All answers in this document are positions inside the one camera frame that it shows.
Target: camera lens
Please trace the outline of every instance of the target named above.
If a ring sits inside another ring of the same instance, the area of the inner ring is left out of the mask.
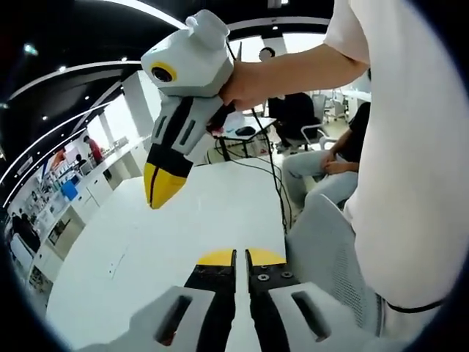
[[[173,77],[171,76],[171,74],[167,70],[161,67],[152,68],[152,74],[156,79],[162,82],[171,82],[173,80]]]

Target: ceiling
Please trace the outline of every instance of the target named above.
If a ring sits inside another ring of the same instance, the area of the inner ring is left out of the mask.
[[[271,0],[141,2],[182,22],[203,8],[213,11],[225,23],[291,16],[330,18],[333,9],[333,0],[290,0],[279,9],[268,8]],[[89,109],[109,87],[138,70],[138,63],[131,61],[139,60],[149,47],[176,30],[154,16],[107,1],[17,0],[13,1],[13,7],[11,15],[4,16],[0,23],[0,39],[6,43],[0,67],[0,82],[3,82],[0,103],[7,104],[7,109],[0,108],[0,145],[6,157],[6,160],[0,159],[0,175],[32,142]],[[279,24],[278,27],[276,35],[325,31],[325,26],[314,24]],[[268,37],[273,31],[271,26],[251,26],[232,31],[230,39],[251,35]],[[33,45],[38,55],[26,54],[25,43]],[[128,61],[120,62],[124,56]],[[97,62],[110,63],[96,67]],[[58,72],[61,66],[80,65],[86,66]],[[116,87],[104,103],[120,94],[120,88]],[[43,115],[47,116],[46,120],[42,119]],[[73,127],[75,122],[44,138],[24,158],[37,159],[37,152],[49,151],[67,138]],[[22,163],[19,161],[5,177],[0,186],[0,198],[16,184],[14,171]]]

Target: hand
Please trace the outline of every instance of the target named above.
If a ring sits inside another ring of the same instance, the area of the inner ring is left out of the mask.
[[[329,175],[341,174],[342,172],[349,171],[349,165],[348,163],[340,163],[338,161],[332,161],[330,163],[327,163],[324,170]]]
[[[262,63],[234,62],[233,74],[220,91],[224,104],[234,103],[242,111],[264,103],[269,83],[262,76]]]
[[[336,160],[336,156],[331,152],[331,151],[328,151],[324,157],[321,159],[321,169],[325,169],[326,165],[335,161]]]

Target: white table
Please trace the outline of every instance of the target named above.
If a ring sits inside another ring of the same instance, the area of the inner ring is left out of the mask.
[[[237,116],[235,118],[230,119],[230,115],[226,118],[226,122],[224,125],[223,133],[218,137],[221,146],[221,152],[223,154],[225,161],[230,161],[231,158],[229,157],[228,149],[226,148],[225,139],[232,140],[232,141],[240,141],[243,143],[243,150],[245,153],[245,157],[248,158],[248,150],[246,148],[246,142],[249,142],[259,133],[261,133],[264,129],[271,126],[276,119],[270,117],[259,117],[259,123],[257,123],[255,117],[244,116],[240,112],[235,112]],[[248,136],[238,136],[236,134],[236,130],[242,127],[252,127],[254,129],[254,133]]]
[[[340,93],[342,93],[344,96],[349,97],[349,98],[356,98],[356,99],[360,99],[363,101],[367,101],[369,103],[372,102],[371,93],[361,92],[358,90],[341,90]]]
[[[244,164],[270,169],[258,159]],[[141,178],[126,180],[73,244],[53,285],[47,320],[72,348],[109,342],[132,315],[172,285],[183,286],[198,259],[237,249],[236,317],[226,351],[260,351],[249,312],[244,250],[285,256],[273,178],[232,162],[195,167],[160,210],[147,206]]]
[[[273,119],[271,117],[259,117],[259,122],[262,126],[259,126],[259,123],[257,123],[256,119],[254,117],[249,117],[249,116],[243,116],[240,119],[235,119],[233,120],[233,123],[227,123],[224,126],[224,132],[220,135],[220,137],[223,137],[225,139],[232,139],[236,141],[248,141],[249,139],[255,137],[257,134],[259,134],[262,130],[268,128],[270,125],[272,125],[276,119]],[[242,127],[252,127],[255,132],[253,134],[250,134],[249,136],[238,136],[236,134],[236,130]]]

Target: wire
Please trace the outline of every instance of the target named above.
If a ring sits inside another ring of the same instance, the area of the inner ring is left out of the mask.
[[[217,147],[217,142],[218,140],[216,139],[215,140],[215,150],[217,151],[218,154],[222,155],[223,154],[220,152],[220,150],[218,150],[218,147]],[[242,155],[239,155],[231,150],[227,150],[228,153],[234,155],[234,156],[237,156],[238,158],[244,158]],[[249,158],[255,158],[255,159],[258,159],[264,163],[267,163],[267,164],[271,164],[269,161],[267,160],[264,160],[258,156],[249,156]],[[258,170],[261,170],[263,172],[266,172],[268,173],[269,175],[272,175],[274,176],[274,178],[276,179],[276,181],[278,181],[278,183],[280,184],[280,194],[278,193],[278,189],[277,190],[277,195],[281,198],[281,191],[283,190],[284,194],[285,194],[285,199],[287,200],[287,204],[288,204],[288,210],[289,210],[289,225],[291,226],[292,224],[292,205],[289,201],[289,198],[288,198],[288,193],[287,193],[287,190],[285,189],[283,183],[281,182],[281,169],[280,167],[278,167],[277,165],[273,165],[279,172],[280,172],[280,177],[277,176],[277,174],[273,174],[272,172],[270,172],[269,170],[266,170],[266,169],[263,169],[262,167],[258,167],[258,166],[253,166],[253,165],[247,165],[247,164],[243,164],[243,163],[240,163],[239,161],[236,161],[236,160],[231,160],[233,163],[235,164],[238,164],[238,165],[241,165],[241,166],[245,166],[245,167],[251,167],[252,169],[258,169]],[[284,225],[284,230],[285,228],[287,227],[287,224],[284,223],[287,222],[287,219],[286,219],[286,216],[285,216],[285,212],[284,210],[282,210],[282,225]]]
[[[209,152],[209,150],[207,151],[207,161],[208,161],[208,164],[211,165],[211,164],[212,164],[212,161],[210,161],[210,157],[209,157],[209,155],[208,155],[208,152]]]
[[[233,60],[236,61],[235,53],[233,53],[232,47],[230,46],[228,40],[226,41],[226,46],[228,47],[229,53],[231,54]],[[278,186],[278,184],[277,184],[277,179],[278,179],[278,177],[276,177],[276,171],[275,171],[275,168],[274,168],[275,165],[274,165],[274,163],[273,163],[272,150],[270,149],[270,140],[269,140],[269,136],[267,135],[267,131],[265,130],[265,128],[262,127],[262,124],[261,124],[261,122],[259,121],[259,118],[258,118],[257,113],[256,113],[256,111],[254,110],[254,108],[252,108],[251,111],[252,111],[252,114],[253,114],[253,116],[254,116],[254,119],[256,119],[257,125],[259,125],[260,130],[261,130],[261,131],[263,132],[263,134],[264,134],[265,140],[267,141],[267,150],[268,150],[268,152],[269,152],[270,166],[272,167],[273,182],[274,182],[275,185],[276,185],[276,190],[277,190],[278,199],[280,200],[280,208],[281,208],[281,213],[282,213],[282,224],[284,225],[284,231],[285,231],[285,235],[286,235],[286,234],[287,234],[287,219],[286,219],[286,217],[285,217],[284,200],[283,200],[282,197],[281,197],[281,187],[282,187],[282,184],[281,184],[281,182],[280,182],[280,186]],[[292,222],[291,222],[291,217],[292,217],[292,212],[291,212],[291,206],[290,206],[290,224],[292,223]]]

